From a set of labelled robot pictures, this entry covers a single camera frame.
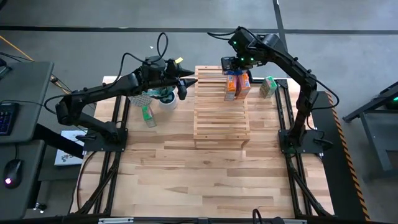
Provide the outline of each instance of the computer mouse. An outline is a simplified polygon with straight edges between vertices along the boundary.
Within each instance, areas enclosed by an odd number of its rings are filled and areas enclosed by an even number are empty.
[[[4,186],[8,189],[14,189],[19,186],[22,180],[22,163],[20,159],[13,159],[9,161],[3,174]]]

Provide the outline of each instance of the keyboard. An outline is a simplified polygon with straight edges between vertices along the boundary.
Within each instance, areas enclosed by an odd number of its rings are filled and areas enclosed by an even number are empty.
[[[0,136],[11,134],[12,126],[18,111],[18,103],[2,103],[0,105]]]

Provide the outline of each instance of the concrete floor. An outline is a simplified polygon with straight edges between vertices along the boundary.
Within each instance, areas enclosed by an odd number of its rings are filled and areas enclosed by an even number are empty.
[[[396,0],[279,0],[279,6],[285,29],[398,30]],[[9,1],[0,12],[0,23],[25,26],[280,28],[275,19],[273,0],[15,0]],[[221,40],[212,39],[203,32],[187,31],[168,33],[170,43],[166,53],[166,57],[183,57],[185,68],[218,65],[220,57],[233,55],[233,50]],[[115,75],[124,52],[140,58],[155,55],[155,49],[150,46],[155,47],[158,34],[0,31],[0,35],[33,59],[55,62],[54,74],[73,90],[99,85],[104,75]],[[398,35],[287,34],[285,38],[289,52],[340,96],[341,103],[336,108],[340,117],[397,81]],[[0,42],[0,49],[18,54],[4,42]],[[137,66],[137,61],[128,59],[124,73]],[[286,77],[275,65],[257,68],[253,74],[258,77]],[[61,93],[50,85],[47,97]],[[89,108],[86,112],[93,114]],[[44,110],[40,122],[54,131],[65,129],[57,124],[56,117]],[[359,120],[350,124],[342,122],[342,125],[357,176],[364,177],[379,167],[374,152],[369,148]],[[44,185],[39,200],[47,203],[49,208],[43,215],[67,213],[75,181],[58,180]],[[398,222],[398,180],[360,181],[371,219]],[[27,217],[41,215],[29,211]]]

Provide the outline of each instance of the black desk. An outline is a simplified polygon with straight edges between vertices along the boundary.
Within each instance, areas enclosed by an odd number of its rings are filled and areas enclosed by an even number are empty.
[[[24,100],[43,104],[49,85],[53,63],[12,63],[12,70],[0,80],[0,101]],[[47,145],[64,150],[74,156],[82,156],[83,148],[73,141],[37,124],[41,106],[19,103],[17,118],[10,136],[0,136],[0,175],[4,166],[15,156],[15,143],[19,146],[19,158],[24,161],[23,178],[15,189],[0,185],[0,220],[22,218],[27,208],[36,203],[40,188],[40,169]]]

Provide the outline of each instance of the orange box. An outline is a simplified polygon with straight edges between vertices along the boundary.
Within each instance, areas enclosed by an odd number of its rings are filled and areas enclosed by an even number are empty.
[[[245,99],[250,91],[249,75],[246,73],[238,75],[238,82],[236,84],[236,99]]]
[[[236,75],[226,76],[225,101],[233,101],[236,93]]]

